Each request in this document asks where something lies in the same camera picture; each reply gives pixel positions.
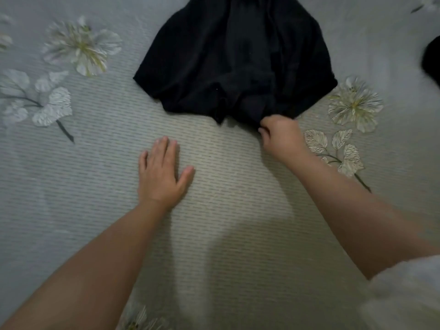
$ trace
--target left hand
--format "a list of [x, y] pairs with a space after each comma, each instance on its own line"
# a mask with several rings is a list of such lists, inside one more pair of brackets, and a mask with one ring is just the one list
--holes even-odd
[[169, 211], [182, 199], [194, 177], [194, 167], [187, 166], [175, 177], [177, 141], [164, 136], [154, 142], [151, 152], [139, 156], [139, 204], [153, 203]]

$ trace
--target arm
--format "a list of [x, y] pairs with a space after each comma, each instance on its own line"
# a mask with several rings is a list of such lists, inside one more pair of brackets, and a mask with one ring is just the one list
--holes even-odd
[[275, 115], [261, 125], [264, 148], [298, 177], [367, 279], [401, 261], [440, 254], [397, 209], [313, 155], [296, 121]]
[[194, 173], [186, 167], [176, 181], [176, 146], [164, 137], [141, 154], [139, 204], [55, 271], [1, 330], [116, 328], [157, 224]]

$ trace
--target right hand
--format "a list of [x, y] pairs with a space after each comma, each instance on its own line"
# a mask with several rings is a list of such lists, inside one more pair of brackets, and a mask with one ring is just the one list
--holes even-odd
[[263, 137], [263, 148], [285, 165], [310, 155], [297, 121], [272, 115], [263, 118], [261, 126], [258, 132]]

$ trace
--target flower stem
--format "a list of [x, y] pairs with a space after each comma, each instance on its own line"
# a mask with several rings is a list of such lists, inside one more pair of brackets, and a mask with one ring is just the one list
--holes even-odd
[[[332, 161], [332, 162], [342, 163], [342, 161], [339, 160], [336, 156], [333, 156], [333, 155], [330, 155], [330, 154], [316, 154], [316, 156], [328, 156], [328, 157], [331, 157], [331, 158], [335, 159], [335, 161]], [[369, 187], [363, 182], [363, 180], [359, 177], [358, 174], [355, 174], [355, 177], [356, 177], [356, 179], [359, 181], [359, 183], [361, 183], [362, 186], [368, 190], [368, 192], [372, 193], [372, 192], [371, 192], [371, 188], [369, 188]]]
[[72, 143], [75, 143], [74, 137], [64, 128], [63, 123], [59, 120], [57, 120], [56, 123], [58, 124], [59, 128], [61, 128], [61, 131], [63, 131], [63, 133], [66, 135], [66, 137], [68, 137]]
[[[18, 96], [4, 96], [3, 98], [5, 99], [25, 99], [33, 104], [35, 104], [36, 107], [38, 108], [42, 108], [43, 106], [40, 104], [40, 102], [35, 101], [33, 99], [30, 99], [29, 97], [25, 96], [25, 97], [18, 97]], [[66, 128], [64, 127], [63, 123], [60, 122], [59, 120], [56, 121], [56, 123], [58, 124], [58, 127], [61, 129], [61, 131], [63, 131], [64, 135], [69, 138], [69, 140], [73, 143], [75, 143], [74, 141], [74, 137], [66, 130]]]

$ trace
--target forearm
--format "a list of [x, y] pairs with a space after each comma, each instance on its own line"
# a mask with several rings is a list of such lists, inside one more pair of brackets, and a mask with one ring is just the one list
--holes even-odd
[[2, 330], [113, 330], [163, 215], [146, 204], [121, 217], [61, 266]]
[[440, 253], [420, 238], [393, 206], [339, 174], [315, 155], [305, 154], [287, 166], [299, 178], [339, 243], [368, 279], [401, 261]]

